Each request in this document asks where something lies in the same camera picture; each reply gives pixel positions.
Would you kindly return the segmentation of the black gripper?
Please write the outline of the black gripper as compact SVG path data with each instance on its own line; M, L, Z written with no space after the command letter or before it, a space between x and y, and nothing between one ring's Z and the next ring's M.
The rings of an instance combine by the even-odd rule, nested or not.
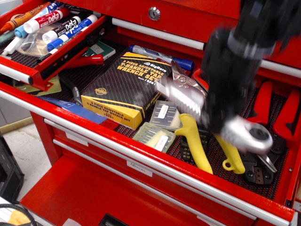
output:
M228 120L237 115L235 105L246 103L261 62L234 53L228 46L231 35L230 29L218 29L212 33L201 66L209 79L201 120L205 128L217 134Z

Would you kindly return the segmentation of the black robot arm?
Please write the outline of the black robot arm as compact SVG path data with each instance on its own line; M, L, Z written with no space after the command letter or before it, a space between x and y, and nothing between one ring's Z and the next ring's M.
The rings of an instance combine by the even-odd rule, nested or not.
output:
M212 33L201 66L209 81L202 120L210 131L219 133L241 113L262 59L272 55L276 43L286 48L300 33L298 0L245 0L237 26Z

